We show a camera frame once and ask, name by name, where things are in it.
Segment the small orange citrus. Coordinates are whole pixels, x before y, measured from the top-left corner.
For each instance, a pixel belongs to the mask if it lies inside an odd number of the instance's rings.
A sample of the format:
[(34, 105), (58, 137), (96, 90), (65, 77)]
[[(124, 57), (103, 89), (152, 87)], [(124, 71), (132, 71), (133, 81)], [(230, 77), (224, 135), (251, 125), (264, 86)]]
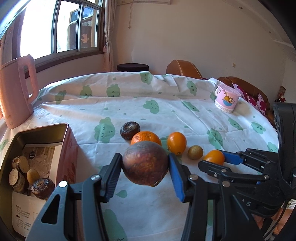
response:
[(214, 164), (223, 165), (225, 156), (220, 150), (211, 150), (203, 157), (204, 161), (212, 162)]

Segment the small green-brown longan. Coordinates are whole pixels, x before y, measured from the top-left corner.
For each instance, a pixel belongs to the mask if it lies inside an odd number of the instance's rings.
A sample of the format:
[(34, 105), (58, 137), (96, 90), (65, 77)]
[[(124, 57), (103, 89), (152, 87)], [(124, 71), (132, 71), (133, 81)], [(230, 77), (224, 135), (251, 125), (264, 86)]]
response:
[(199, 160), (203, 157), (204, 151), (199, 145), (193, 145), (188, 149), (188, 158), (191, 160)]

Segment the smooth oval orange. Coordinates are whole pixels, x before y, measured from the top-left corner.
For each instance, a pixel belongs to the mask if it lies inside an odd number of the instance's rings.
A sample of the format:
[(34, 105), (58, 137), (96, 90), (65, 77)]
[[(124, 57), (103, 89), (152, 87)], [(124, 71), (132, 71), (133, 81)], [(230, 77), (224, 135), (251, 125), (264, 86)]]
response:
[(166, 144), (171, 153), (180, 156), (186, 149), (187, 139), (182, 133), (173, 132), (168, 136)]

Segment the purple passion fruit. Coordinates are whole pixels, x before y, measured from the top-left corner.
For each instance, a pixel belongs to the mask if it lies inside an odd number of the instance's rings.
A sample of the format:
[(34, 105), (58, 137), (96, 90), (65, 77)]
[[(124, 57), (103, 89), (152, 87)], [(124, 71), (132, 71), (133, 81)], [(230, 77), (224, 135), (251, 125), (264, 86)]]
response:
[(165, 177), (168, 168), (168, 154), (157, 143), (142, 141), (129, 146), (122, 156), (122, 169), (133, 183), (157, 186)]

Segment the large wrinkled mandarin orange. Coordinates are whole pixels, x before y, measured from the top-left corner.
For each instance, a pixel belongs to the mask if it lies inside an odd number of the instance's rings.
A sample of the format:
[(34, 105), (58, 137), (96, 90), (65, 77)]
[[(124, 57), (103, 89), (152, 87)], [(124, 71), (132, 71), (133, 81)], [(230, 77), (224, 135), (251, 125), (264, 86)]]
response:
[(133, 145), (135, 143), (141, 141), (150, 141), (162, 145), (160, 138), (153, 132), (150, 131), (141, 131), (135, 134), (130, 141), (130, 144)]

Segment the pink metal tin box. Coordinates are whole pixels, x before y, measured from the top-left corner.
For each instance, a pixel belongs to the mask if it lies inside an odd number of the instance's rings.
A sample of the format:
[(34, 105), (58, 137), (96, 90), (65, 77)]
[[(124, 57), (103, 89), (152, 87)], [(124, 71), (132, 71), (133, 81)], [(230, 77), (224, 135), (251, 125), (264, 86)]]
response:
[(54, 188), (76, 182), (77, 153), (68, 123), (14, 136), (1, 164), (1, 240), (25, 240)]

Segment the printed paper leaflet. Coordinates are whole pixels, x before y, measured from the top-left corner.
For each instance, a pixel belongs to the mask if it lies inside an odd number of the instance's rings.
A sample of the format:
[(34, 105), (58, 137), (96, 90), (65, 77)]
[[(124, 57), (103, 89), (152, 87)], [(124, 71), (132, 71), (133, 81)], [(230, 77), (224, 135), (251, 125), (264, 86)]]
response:
[(55, 188), (61, 149), (61, 143), (27, 144), (11, 162), (12, 224), (24, 237)]

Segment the floral pink cushion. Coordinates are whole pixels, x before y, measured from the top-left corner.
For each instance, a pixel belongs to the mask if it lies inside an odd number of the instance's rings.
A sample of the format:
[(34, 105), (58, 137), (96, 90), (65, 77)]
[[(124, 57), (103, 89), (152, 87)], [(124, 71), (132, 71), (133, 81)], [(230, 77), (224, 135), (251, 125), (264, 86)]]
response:
[(258, 94), (258, 97), (252, 97), (250, 94), (247, 94), (239, 85), (233, 83), (233, 86), (234, 86), (234, 89), (241, 94), (241, 97), (245, 101), (250, 103), (255, 109), (260, 111), (262, 114), (266, 114), (267, 102), (264, 101), (260, 93)]

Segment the pink cartoon cup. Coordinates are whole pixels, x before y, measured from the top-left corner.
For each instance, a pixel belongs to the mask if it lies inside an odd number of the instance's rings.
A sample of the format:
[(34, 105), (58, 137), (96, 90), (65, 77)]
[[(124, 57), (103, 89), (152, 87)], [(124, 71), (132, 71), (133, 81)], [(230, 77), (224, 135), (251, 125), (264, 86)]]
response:
[(234, 88), (222, 83), (217, 85), (215, 96), (215, 106), (225, 113), (232, 113), (241, 94)]

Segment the brown leather sofa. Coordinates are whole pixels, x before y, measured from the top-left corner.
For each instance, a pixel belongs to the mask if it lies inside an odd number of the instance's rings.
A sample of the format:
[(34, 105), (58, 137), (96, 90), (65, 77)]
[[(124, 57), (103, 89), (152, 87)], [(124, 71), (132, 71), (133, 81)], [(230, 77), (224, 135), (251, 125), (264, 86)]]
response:
[(250, 84), (249, 82), (240, 79), (238, 77), (228, 76), (228, 77), (219, 77), (218, 80), (222, 81), (224, 84), (233, 87), (233, 83), (239, 85), (247, 94), (250, 94), (252, 97), (258, 97), (258, 94), (260, 93), (263, 97), (264, 101), (267, 102), (267, 111), (266, 114), (263, 114), (269, 122), (272, 124), (272, 126), (275, 126), (274, 124), (274, 114), (273, 110), (271, 109), (271, 105), (268, 101), (267, 96), (265, 93), (263, 93), (260, 89), (255, 87), (254, 85)]

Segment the white cloud-print tablecloth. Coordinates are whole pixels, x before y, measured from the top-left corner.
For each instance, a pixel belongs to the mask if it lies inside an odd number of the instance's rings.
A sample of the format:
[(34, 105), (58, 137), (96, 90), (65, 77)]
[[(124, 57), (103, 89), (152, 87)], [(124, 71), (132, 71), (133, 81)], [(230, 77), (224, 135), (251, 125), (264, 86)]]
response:
[[(68, 123), (79, 145), (77, 182), (108, 164), (129, 146), (120, 128), (135, 121), (155, 133), (163, 147), (173, 132), (188, 147), (204, 153), (247, 148), (277, 152), (278, 135), (270, 122), (243, 99), (233, 113), (214, 104), (218, 81), (151, 73), (99, 73), (58, 81), (44, 87), (33, 115), (21, 126), (1, 129), (1, 156), (19, 131)], [(102, 206), (111, 240), (180, 240), (188, 206), (176, 197), (169, 175), (156, 187), (140, 186), (121, 174), (113, 198)]]

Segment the brown leather chair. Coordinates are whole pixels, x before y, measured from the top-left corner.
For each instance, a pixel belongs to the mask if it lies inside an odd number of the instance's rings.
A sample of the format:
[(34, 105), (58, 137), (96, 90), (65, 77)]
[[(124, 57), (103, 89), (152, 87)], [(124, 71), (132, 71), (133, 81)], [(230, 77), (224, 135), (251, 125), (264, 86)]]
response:
[(203, 79), (200, 71), (190, 61), (173, 60), (166, 68), (167, 74), (191, 77), (195, 79)]

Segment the pink electric kettle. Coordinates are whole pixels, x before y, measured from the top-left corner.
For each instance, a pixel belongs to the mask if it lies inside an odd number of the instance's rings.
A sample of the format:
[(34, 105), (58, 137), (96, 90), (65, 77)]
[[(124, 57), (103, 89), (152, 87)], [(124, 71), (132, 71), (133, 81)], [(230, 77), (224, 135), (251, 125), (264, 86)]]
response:
[[(29, 95), (25, 79), (28, 68), (32, 95)], [(34, 112), (32, 102), (39, 95), (35, 60), (31, 55), (16, 58), (1, 66), (1, 112), (9, 129), (25, 122)]]

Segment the dark round stool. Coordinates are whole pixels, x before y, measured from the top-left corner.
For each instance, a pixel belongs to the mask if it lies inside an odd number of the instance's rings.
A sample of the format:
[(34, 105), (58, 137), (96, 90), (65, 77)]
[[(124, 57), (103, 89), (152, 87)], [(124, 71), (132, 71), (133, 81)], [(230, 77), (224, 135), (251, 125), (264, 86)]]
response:
[(149, 71), (149, 66), (146, 64), (140, 64), (140, 63), (123, 63), (123, 64), (118, 64), (116, 69), (119, 72), (141, 72), (141, 71)]

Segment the right pink curtain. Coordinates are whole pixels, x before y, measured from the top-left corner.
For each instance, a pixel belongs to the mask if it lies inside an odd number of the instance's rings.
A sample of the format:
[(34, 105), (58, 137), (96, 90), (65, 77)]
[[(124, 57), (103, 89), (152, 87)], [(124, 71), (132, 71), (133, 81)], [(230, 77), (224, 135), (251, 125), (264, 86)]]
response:
[(106, 0), (104, 2), (104, 71), (114, 72), (112, 36), (117, 2), (115, 0)]

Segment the brown framed window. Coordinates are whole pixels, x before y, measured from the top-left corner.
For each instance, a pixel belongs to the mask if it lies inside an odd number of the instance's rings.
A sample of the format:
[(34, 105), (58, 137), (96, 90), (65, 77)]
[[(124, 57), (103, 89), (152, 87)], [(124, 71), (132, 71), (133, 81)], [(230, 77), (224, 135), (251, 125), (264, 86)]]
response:
[(38, 72), (103, 52), (104, 1), (28, 1), (5, 40), (16, 59), (31, 55)]

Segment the white wall air conditioner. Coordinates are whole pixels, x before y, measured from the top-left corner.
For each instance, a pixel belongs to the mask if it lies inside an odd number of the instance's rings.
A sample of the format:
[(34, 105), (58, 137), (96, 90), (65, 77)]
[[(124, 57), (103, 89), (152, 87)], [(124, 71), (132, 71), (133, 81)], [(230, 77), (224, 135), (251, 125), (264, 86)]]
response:
[(133, 0), (134, 3), (171, 4), (171, 0)]

